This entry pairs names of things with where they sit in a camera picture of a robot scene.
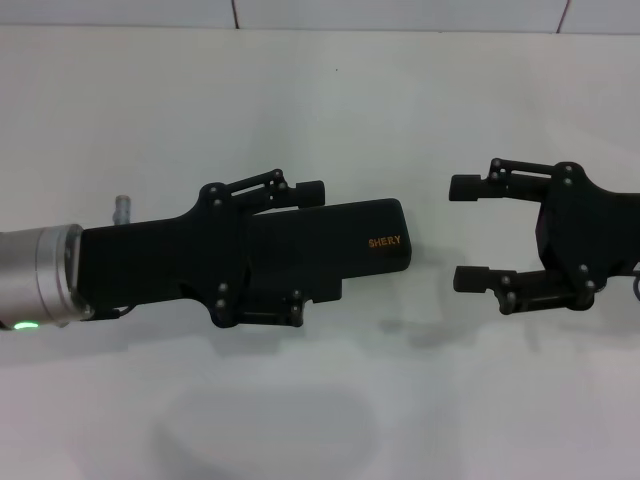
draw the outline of white table surface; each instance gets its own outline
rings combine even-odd
[[[640,191],[640,37],[0,28],[5,231],[185,212],[280,167],[396,197],[408,271],[302,329],[191,301],[0,335],[3,478],[640,478],[640,305],[503,317],[456,265],[537,269],[537,206],[450,203],[495,156]]]

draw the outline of white wall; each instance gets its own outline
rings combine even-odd
[[[246,29],[640,33],[638,0],[235,0]],[[235,28],[233,0],[0,0],[0,24]]]
[[[241,28],[555,32],[565,0],[237,0]]]
[[[230,0],[0,0],[0,24],[235,27]]]
[[[640,33],[638,0],[573,0],[563,33]]]

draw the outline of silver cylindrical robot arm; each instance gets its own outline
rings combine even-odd
[[[63,326],[91,308],[78,296],[79,225],[0,233],[0,324]]]

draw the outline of black plastic housing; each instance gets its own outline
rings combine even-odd
[[[449,200],[481,198],[540,203],[535,232],[545,269],[518,273],[461,266],[453,282],[458,292],[491,289],[505,315],[551,308],[581,311],[593,306],[608,278],[638,276],[640,194],[604,190],[577,163],[540,165],[494,158],[484,179],[451,179]]]
[[[319,195],[315,184],[299,184],[299,192],[301,185]],[[304,302],[340,299],[343,278],[400,271],[411,261],[397,200],[304,202],[309,208],[238,217],[211,207],[209,191],[178,218],[85,230],[80,295],[98,312],[192,298],[220,327],[300,326]]]

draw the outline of cable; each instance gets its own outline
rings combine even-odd
[[[113,310],[107,310],[106,312],[96,312],[93,314],[91,318],[87,318],[85,322],[93,322],[94,320],[116,320],[120,317],[124,317],[127,313],[130,313],[131,310],[136,308],[135,305],[131,305],[129,307],[123,308],[122,310],[118,310],[114,308]]]
[[[638,289],[638,285],[640,285],[640,274],[635,275],[635,277],[636,278],[633,280],[633,294],[640,302],[640,289]]]

